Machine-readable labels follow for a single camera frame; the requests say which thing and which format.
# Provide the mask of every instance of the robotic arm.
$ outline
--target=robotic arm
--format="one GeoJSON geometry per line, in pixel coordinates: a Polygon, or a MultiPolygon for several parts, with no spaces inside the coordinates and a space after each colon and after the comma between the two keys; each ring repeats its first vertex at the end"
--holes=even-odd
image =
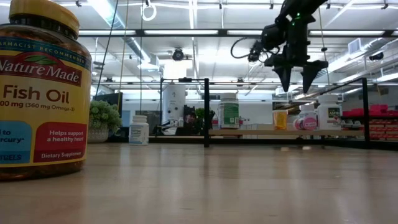
{"type": "Polygon", "coordinates": [[[285,0],[275,24],[265,26],[261,39],[257,40],[250,53],[248,60],[256,62],[262,53],[270,53],[271,56],[265,60],[264,65],[274,67],[273,71],[278,74],[285,92],[290,85],[290,74],[293,67],[302,67],[304,93],[310,88],[312,81],[318,72],[329,66],[326,61],[317,60],[308,62],[307,55],[308,24],[315,22],[312,14],[327,0],[285,0]],[[279,46],[284,44],[282,53],[279,46]]]}

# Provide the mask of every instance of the table surface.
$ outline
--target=table surface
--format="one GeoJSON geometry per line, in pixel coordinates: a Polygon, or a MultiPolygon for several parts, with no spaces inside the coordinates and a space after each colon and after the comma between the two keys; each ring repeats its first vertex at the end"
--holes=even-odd
{"type": "Polygon", "coordinates": [[[91,144],[83,171],[0,182],[0,223],[396,224],[398,153],[91,144]]]}

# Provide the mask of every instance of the white flower pot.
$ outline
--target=white flower pot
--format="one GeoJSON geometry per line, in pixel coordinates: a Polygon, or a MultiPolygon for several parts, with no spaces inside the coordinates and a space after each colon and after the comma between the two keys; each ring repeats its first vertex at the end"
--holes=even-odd
{"type": "Polygon", "coordinates": [[[88,129],[88,143],[102,143],[109,137],[109,130],[107,128],[89,128],[88,129]]]}

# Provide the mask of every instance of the red label section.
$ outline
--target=red label section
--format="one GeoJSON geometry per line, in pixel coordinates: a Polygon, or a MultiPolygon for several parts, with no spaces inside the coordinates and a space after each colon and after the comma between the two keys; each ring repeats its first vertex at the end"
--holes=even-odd
{"type": "Polygon", "coordinates": [[[87,125],[49,122],[36,132],[34,162],[82,158],[86,151],[87,125]]]}
{"type": "Polygon", "coordinates": [[[81,86],[81,71],[64,65],[59,59],[41,52],[0,56],[0,75],[42,78],[81,86]]]}

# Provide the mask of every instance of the yellow bottle label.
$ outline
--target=yellow bottle label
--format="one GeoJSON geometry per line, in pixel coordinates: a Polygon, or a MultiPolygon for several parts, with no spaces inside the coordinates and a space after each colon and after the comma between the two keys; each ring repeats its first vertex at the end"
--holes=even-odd
{"type": "Polygon", "coordinates": [[[90,68],[57,45],[0,37],[0,167],[85,159],[90,68]]]}

